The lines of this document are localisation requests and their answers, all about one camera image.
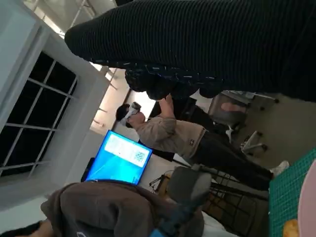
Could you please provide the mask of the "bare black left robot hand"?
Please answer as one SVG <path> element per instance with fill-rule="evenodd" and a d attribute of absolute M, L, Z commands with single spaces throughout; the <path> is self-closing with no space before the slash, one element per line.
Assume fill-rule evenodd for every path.
<path fill-rule="evenodd" d="M 194 213 L 209 196 L 212 176 L 191 168 L 177 167 L 167 184 L 168 196 L 176 202 L 176 208 L 168 217 L 161 221 L 151 233 L 152 237 L 177 237 L 180 228 L 187 224 Z"/>

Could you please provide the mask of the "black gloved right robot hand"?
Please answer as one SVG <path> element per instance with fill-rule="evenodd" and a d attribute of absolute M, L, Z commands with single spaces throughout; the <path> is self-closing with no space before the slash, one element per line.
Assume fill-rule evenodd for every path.
<path fill-rule="evenodd" d="M 316 100 L 313 0 L 136 0 L 68 29 L 76 56 L 154 100 L 195 92 Z"/>

